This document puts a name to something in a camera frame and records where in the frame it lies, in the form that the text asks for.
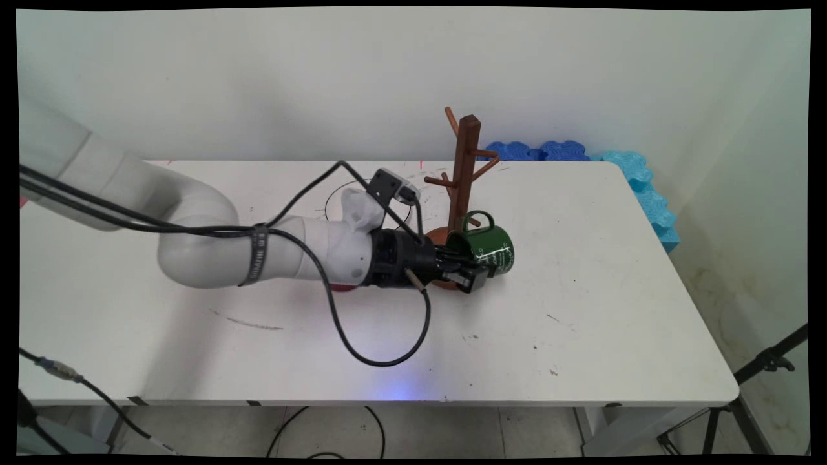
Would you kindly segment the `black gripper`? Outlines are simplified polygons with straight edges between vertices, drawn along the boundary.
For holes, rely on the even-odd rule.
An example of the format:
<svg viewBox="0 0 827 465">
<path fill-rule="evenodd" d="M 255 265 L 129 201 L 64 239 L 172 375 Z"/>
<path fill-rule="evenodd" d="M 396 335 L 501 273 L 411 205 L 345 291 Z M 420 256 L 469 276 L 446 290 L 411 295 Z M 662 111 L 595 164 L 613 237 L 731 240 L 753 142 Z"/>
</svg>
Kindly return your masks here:
<svg viewBox="0 0 827 465">
<path fill-rule="evenodd" d="M 423 284 L 439 280 L 446 289 L 466 294 L 482 288 L 493 277 L 493 267 L 481 264 L 472 254 L 450 248 L 436 248 L 430 238 L 423 242 L 395 229 L 376 229 L 370 233 L 370 266 L 366 286 L 380 288 L 413 287 L 407 270 Z M 442 271 L 440 267 L 457 267 Z"/>
</svg>

